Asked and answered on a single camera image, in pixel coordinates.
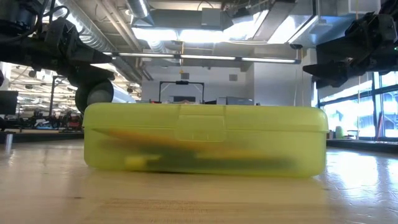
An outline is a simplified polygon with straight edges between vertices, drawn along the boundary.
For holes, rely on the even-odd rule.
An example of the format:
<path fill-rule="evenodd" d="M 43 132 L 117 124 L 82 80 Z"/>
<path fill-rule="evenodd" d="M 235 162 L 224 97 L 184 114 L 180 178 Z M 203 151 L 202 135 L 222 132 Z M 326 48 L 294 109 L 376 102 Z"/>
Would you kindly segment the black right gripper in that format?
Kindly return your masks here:
<path fill-rule="evenodd" d="M 389 70 L 389 15 L 369 12 L 345 30 L 345 39 L 335 39 L 316 46 L 318 61 L 303 71 L 312 75 L 316 88 L 340 87 L 363 72 Z"/>

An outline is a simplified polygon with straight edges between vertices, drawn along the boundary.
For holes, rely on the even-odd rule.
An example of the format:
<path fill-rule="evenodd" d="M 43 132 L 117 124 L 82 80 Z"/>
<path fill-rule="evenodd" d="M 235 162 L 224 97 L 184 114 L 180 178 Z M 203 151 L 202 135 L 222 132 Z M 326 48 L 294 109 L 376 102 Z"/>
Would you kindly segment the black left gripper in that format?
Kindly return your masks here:
<path fill-rule="evenodd" d="M 112 57 L 90 49 L 80 39 L 75 25 L 67 19 L 59 17 L 49 24 L 45 45 L 45 69 L 67 75 L 70 85 L 76 87 L 75 93 L 114 80 L 114 72 L 90 66 L 92 63 L 110 63 Z"/>

